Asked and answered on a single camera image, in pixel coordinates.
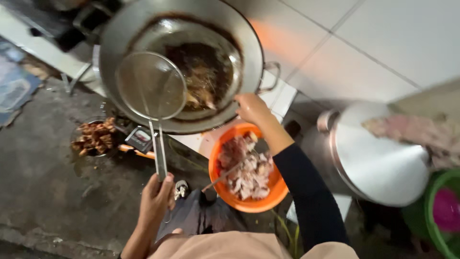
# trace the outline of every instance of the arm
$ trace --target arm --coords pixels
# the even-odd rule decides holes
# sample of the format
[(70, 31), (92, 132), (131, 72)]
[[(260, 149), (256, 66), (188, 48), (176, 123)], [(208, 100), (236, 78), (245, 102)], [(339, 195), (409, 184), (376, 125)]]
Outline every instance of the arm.
[(174, 176), (171, 173), (163, 184), (153, 174), (142, 191), (138, 224), (121, 252), (122, 259), (144, 259), (148, 256), (150, 243), (155, 239), (166, 208), (174, 208)]
[(304, 250), (328, 241), (348, 244), (339, 207), (313, 164), (254, 94), (237, 95), (237, 113), (262, 131), (294, 199)]

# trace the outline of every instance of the wok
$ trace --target wok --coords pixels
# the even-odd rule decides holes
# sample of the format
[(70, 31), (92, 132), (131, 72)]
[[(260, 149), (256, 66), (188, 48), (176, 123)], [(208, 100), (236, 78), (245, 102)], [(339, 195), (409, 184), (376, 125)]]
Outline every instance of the wok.
[[(216, 110), (182, 111), (162, 122), (169, 134), (192, 134), (211, 130), (236, 117), (237, 93), (264, 93), (276, 86), (280, 66), (264, 63), (260, 41), (251, 24), (233, 7), (219, 0), (138, 0), (121, 9), (106, 25), (100, 46), (94, 49), (94, 70), (107, 96), (129, 118), (148, 125), (131, 111), (116, 85), (115, 71), (123, 57), (137, 51), (164, 54), (165, 45), (200, 42), (227, 57), (232, 76)], [(264, 68), (276, 68), (276, 81), (259, 89)]]

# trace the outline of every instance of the orange bowl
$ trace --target orange bowl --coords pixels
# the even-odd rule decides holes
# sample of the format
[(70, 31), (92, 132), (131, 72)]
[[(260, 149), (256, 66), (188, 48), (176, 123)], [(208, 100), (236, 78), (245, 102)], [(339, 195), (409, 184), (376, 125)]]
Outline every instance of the orange bowl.
[[(211, 156), (209, 157), (209, 177), (211, 178), (212, 182), (220, 176), (217, 157), (220, 153), (222, 145), (236, 135), (244, 135), (249, 131), (254, 132), (258, 138), (263, 138), (262, 132), (260, 132), (256, 125), (243, 123), (229, 129), (215, 142)], [(273, 172), (270, 173), (268, 188), (270, 188), (270, 194), (268, 194), (268, 196), (264, 199), (254, 200), (249, 198), (246, 200), (240, 200), (228, 190), (225, 181), (220, 181), (214, 185), (216, 192), (228, 205), (239, 211), (249, 213), (267, 211), (278, 205), (288, 194), (288, 187), (281, 177), (281, 174), (276, 165), (274, 165)]]

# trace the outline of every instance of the orange handle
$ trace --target orange handle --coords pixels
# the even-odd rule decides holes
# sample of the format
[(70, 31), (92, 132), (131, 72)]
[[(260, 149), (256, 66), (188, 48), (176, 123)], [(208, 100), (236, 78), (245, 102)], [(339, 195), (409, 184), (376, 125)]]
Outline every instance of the orange handle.
[(148, 151), (147, 154), (143, 154), (139, 150), (136, 150), (133, 147), (125, 145), (125, 144), (118, 145), (118, 150), (123, 151), (123, 152), (128, 152), (129, 150), (134, 150), (134, 152), (138, 156), (147, 157), (147, 158), (150, 158), (150, 159), (155, 159), (155, 152)]

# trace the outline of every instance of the stainless steel pot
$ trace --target stainless steel pot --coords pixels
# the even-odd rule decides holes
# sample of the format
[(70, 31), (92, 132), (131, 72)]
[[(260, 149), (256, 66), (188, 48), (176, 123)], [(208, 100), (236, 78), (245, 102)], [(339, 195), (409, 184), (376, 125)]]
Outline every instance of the stainless steel pot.
[(384, 104), (355, 103), (320, 115), (301, 147), (329, 189), (387, 206), (417, 200), (429, 179), (428, 152), (419, 145), (376, 138), (361, 126), (391, 111)]
[[(181, 112), (162, 122), (169, 134), (191, 134), (218, 127), (236, 117), (237, 93), (271, 91), (277, 84), (280, 66), (264, 63), (259, 39), (250, 23), (233, 7), (219, 0), (138, 0), (120, 10), (105, 27), (101, 46), (95, 48), (95, 71), (100, 73), (109, 98), (132, 120), (148, 121), (133, 113), (123, 102), (115, 80), (115, 70), (124, 55), (135, 51), (162, 54), (165, 44), (203, 42), (229, 57), (233, 79), (217, 110)], [(264, 68), (277, 68), (270, 88), (259, 89)]]

